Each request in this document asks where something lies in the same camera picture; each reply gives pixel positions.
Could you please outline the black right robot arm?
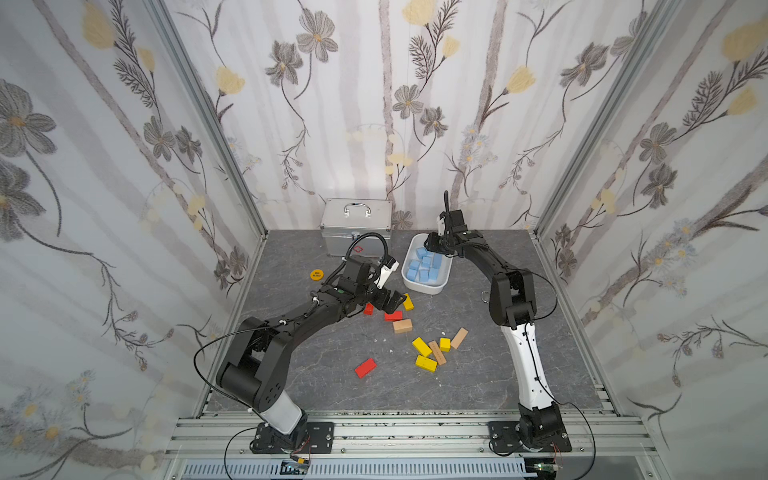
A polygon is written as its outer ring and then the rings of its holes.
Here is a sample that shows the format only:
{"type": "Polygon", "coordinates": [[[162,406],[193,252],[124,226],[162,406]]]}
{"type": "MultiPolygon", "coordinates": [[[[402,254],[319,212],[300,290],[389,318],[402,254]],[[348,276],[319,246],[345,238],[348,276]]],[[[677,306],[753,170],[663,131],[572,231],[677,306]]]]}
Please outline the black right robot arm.
{"type": "Polygon", "coordinates": [[[470,261],[490,282],[489,315],[501,328],[518,380],[519,442],[539,451],[560,439],[566,433],[560,404],[548,386],[536,342],[534,273],[503,259],[480,232],[469,229],[460,210],[439,215],[424,247],[470,261]]]}

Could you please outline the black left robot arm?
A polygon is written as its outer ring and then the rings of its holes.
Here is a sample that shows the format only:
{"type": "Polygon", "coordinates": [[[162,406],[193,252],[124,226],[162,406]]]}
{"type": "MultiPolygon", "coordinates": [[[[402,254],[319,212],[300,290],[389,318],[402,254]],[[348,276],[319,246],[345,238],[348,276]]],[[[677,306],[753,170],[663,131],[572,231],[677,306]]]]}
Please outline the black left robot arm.
{"type": "Polygon", "coordinates": [[[286,392],[294,350],[368,306],[394,313],[405,295],[386,283],[398,266],[383,235],[360,235],[307,302],[271,319],[249,317],[241,322],[216,373],[216,386],[256,412],[277,435],[301,442],[307,415],[286,392]]]}

